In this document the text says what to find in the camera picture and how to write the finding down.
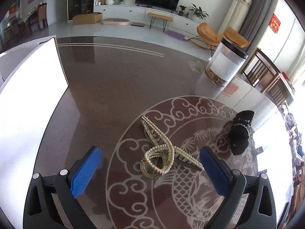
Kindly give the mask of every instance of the brown table top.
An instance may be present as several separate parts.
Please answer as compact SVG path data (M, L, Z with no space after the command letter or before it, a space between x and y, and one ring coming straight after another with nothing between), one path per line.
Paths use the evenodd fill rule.
M57 174L92 145L100 147L103 161L77 198L97 228L202 228L222 201L205 172L174 164L163 177L142 175L140 161L152 146L143 114L194 157L209 145L231 168L265 171L279 220L292 194L291 151L284 121L264 95L236 77L217 86L202 72L206 62L159 45L110 37L58 43L69 87L45 131L35 172ZM256 112L254 133L244 154L233 156L226 133L243 110Z
M155 14L155 13L148 13L147 15L151 16L151 17L156 17L156 18L164 19L164 20L167 20L167 21L173 21L172 17L165 16L165 15L159 15L159 14Z

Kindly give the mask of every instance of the white vase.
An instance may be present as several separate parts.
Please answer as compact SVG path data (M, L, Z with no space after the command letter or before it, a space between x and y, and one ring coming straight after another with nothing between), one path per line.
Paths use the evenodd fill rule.
M107 5L113 5L114 4L114 0L106 0L106 4Z
M203 20L200 17L197 17L196 15L192 16L192 20L197 22L197 23L203 23Z

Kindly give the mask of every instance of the red decoration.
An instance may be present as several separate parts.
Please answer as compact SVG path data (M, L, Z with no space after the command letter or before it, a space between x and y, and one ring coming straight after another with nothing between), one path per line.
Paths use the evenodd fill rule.
M15 18L16 18L16 16L14 15L12 18L9 19L9 21L11 21L12 19L15 19Z
M16 6L13 5L10 7L9 14L14 13L16 11Z
M229 96L229 95L233 95L238 89L239 89L239 87L232 83L232 84L227 85L227 87L225 87L223 92L224 92L224 94Z
M278 33L279 28L280 28L280 21L278 20L278 18L275 16L275 14L273 14L271 21L269 23L269 27L271 27L271 29L275 32Z

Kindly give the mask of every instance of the jar lid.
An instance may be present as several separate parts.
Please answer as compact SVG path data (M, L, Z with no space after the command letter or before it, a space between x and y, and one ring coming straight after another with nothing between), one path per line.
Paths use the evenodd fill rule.
M227 48L229 48L232 52L234 52L237 56L241 57L242 59L247 59L248 54L246 54L239 47L234 45L232 41L228 40L227 38L222 38L221 43L224 44Z

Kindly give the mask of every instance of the orange chair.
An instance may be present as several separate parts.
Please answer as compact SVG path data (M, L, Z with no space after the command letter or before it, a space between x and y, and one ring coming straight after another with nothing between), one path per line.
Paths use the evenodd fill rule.
M216 48L218 47L218 45L223 37L230 40L232 43L234 43L239 48L245 48L250 44L243 36L241 36L231 27L228 27L225 30L224 34L216 34L216 33L214 33L213 29L207 23L201 23L197 27L197 33L198 33L198 36L189 39L189 41L203 49L207 49L207 48L202 47L202 46L198 45L197 43L195 43L193 41L193 39L203 41L208 46L208 48L211 50L212 55L213 55L213 51L216 50Z

